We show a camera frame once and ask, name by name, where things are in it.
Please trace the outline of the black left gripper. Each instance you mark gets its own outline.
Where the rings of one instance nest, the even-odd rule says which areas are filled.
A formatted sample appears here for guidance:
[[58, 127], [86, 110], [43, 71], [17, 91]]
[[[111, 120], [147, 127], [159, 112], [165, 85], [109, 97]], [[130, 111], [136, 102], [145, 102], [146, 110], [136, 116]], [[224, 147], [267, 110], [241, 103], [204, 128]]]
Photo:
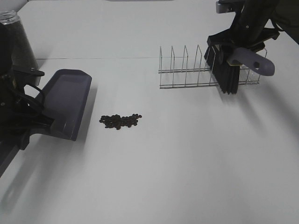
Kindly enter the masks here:
[[51, 135], [55, 119], [46, 116], [43, 90], [31, 84], [30, 69], [13, 67], [0, 74], [0, 139], [17, 136], [16, 145], [25, 150], [31, 135]]

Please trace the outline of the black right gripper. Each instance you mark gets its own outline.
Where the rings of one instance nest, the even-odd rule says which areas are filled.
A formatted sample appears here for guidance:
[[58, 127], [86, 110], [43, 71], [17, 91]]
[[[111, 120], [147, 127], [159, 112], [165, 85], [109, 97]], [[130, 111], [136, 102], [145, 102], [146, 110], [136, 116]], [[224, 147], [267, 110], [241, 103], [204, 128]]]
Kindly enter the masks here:
[[208, 46], [221, 45], [235, 48], [246, 48], [249, 50], [263, 50], [264, 42], [276, 40], [279, 31], [275, 28], [244, 28], [239, 26], [230, 27], [217, 34], [210, 35], [207, 39]]

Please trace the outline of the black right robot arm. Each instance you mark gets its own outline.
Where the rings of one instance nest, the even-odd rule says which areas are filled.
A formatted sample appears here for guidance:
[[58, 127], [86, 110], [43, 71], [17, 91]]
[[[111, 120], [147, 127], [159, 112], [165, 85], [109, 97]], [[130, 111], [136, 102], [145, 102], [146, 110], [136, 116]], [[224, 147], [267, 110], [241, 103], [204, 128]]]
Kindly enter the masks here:
[[208, 46], [221, 45], [231, 48], [247, 48], [258, 52], [264, 49], [264, 42], [279, 36], [277, 27], [266, 28], [268, 20], [276, 9], [278, 0], [218, 0], [216, 13], [234, 12], [231, 26], [207, 39]]

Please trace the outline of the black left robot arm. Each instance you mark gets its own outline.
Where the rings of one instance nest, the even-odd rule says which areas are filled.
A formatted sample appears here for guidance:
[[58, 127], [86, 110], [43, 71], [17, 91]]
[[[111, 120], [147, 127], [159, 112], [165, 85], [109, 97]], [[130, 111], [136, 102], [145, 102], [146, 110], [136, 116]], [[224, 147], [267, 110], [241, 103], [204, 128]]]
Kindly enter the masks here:
[[54, 120], [43, 114], [46, 94], [38, 88], [42, 71], [12, 62], [13, 41], [0, 26], [0, 140], [24, 150], [33, 129], [50, 130]]

